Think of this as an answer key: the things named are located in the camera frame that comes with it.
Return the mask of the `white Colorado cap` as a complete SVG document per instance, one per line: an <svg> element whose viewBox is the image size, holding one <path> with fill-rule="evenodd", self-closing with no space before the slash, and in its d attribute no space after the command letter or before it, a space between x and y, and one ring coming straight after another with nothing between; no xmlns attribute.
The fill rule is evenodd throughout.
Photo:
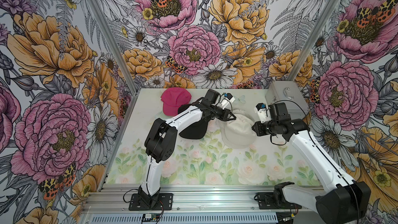
<svg viewBox="0 0 398 224"><path fill-rule="evenodd" d="M236 119L231 121L218 120L223 142L233 149L244 149L252 145L257 139L252 130L254 119L245 111L236 109L233 111Z"/></svg>

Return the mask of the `black cap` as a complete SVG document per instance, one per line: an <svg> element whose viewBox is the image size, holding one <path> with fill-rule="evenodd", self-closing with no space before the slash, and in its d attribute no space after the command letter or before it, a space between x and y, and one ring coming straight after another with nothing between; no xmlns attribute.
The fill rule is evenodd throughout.
<svg viewBox="0 0 398 224"><path fill-rule="evenodd" d="M182 118L178 120L178 122L182 121L182 124L178 124L181 138L200 140L205 136L208 123L213 117L211 106L202 103L185 104L178 108L178 113L183 113Z"/></svg>

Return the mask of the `pink cap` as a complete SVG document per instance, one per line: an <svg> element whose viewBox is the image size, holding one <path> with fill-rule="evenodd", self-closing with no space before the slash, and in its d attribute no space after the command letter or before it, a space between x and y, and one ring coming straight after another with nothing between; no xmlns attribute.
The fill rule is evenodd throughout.
<svg viewBox="0 0 398 224"><path fill-rule="evenodd" d="M191 101L191 94L184 88L174 87L166 89L161 95L163 113L167 116L176 116L178 109Z"/></svg>

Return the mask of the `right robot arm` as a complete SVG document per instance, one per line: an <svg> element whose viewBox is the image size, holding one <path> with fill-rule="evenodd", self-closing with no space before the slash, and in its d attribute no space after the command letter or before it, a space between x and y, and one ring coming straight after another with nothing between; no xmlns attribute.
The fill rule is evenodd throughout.
<svg viewBox="0 0 398 224"><path fill-rule="evenodd" d="M259 121L252 130L258 137L280 135L292 145L312 167L323 187L310 190L287 181L275 185L272 194L257 194L262 202L266 197L277 207L301 206L316 212L326 224L359 222L366 216L371 196L369 186L357 182L338 165L316 140L308 125L292 119L284 101L255 106Z"/></svg>

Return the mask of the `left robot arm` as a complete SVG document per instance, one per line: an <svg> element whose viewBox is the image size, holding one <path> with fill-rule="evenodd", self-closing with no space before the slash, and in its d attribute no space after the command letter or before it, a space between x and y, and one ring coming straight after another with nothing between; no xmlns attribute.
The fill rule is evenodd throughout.
<svg viewBox="0 0 398 224"><path fill-rule="evenodd" d="M160 181L163 166L173 154L177 136L199 140L207 131L208 122L218 119L222 122L236 120L232 106L235 98L230 93L220 94L209 89L204 97L193 103L176 106L178 114L167 120L158 118L145 140L147 170L143 183L137 190L138 202L149 209L160 204Z"/></svg>

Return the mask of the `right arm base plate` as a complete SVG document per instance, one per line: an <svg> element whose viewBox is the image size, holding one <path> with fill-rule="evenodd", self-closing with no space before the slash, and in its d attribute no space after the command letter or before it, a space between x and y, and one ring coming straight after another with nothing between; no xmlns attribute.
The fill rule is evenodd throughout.
<svg viewBox="0 0 398 224"><path fill-rule="evenodd" d="M258 207L261 210L265 209L289 209L299 210L302 209L300 205L278 202L274 199L273 193L271 192L259 192L254 196L254 200L258 203Z"/></svg>

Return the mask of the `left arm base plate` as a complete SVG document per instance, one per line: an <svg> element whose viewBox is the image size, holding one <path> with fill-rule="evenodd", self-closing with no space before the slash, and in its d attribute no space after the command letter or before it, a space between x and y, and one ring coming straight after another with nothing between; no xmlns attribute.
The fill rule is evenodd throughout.
<svg viewBox="0 0 398 224"><path fill-rule="evenodd" d="M173 205L173 194L159 193L152 197L146 194L133 194L129 211L170 211Z"/></svg>

